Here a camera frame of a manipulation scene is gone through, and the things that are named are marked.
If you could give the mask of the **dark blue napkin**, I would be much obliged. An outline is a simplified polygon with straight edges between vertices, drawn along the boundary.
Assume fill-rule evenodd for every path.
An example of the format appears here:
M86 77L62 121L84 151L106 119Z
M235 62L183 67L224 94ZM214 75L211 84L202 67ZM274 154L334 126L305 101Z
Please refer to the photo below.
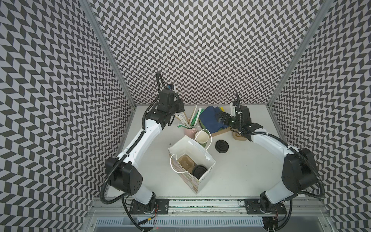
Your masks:
M203 129L207 129L210 133L216 133L220 130L228 128L223 123L218 122L217 114L221 112L219 107L209 106L199 116L199 122Z

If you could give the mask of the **cartoon animal paper bag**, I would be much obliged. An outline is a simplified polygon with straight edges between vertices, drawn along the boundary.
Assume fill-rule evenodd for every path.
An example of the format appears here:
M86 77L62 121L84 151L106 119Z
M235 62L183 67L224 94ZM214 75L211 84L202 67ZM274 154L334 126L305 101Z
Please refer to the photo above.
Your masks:
M209 153L213 138L208 129L197 132L192 139L184 136L168 148L170 167L198 194L214 175L216 160Z

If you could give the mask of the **pulp cup carrier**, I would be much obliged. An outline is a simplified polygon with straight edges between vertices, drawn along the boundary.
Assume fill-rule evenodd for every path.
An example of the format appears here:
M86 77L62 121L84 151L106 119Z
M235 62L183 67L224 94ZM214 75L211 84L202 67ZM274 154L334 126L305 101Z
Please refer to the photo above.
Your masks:
M192 174L192 170L194 169L194 167L197 166L194 160L191 159L188 155L181 156L180 158L177 159L177 161L190 174Z

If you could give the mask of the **black cup lid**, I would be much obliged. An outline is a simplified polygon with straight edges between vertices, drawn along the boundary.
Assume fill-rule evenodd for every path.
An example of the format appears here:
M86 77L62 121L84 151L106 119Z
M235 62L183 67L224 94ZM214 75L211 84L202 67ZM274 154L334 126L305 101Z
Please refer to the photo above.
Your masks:
M197 165L192 170L192 175L195 178L200 179L207 171L208 171L208 169L205 166L203 166L203 165Z

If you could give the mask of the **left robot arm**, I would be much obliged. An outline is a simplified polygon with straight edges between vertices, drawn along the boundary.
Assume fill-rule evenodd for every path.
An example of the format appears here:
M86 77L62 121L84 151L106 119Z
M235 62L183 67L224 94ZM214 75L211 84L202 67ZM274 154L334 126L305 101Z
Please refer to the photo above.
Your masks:
M139 164L154 139L170 126L175 114L184 112L184 102L173 84L165 84L161 72L156 73L158 94L142 117L142 127L129 145L115 158L105 162L106 178L100 189L100 200L110 205L131 196L145 213L155 209L156 195L143 185Z

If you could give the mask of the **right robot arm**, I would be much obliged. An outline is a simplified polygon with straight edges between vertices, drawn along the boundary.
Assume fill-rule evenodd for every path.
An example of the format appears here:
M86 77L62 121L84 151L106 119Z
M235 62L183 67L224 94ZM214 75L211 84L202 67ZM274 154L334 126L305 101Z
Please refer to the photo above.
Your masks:
M260 195L258 204L262 213L270 214L279 204L301 194L316 199L325 197L325 185L313 152L290 146L262 125L253 122L249 108L241 104L240 97L232 103L232 108L234 113L221 111L215 115L216 120L229 126L232 132L264 147L278 159L282 167L280 180Z

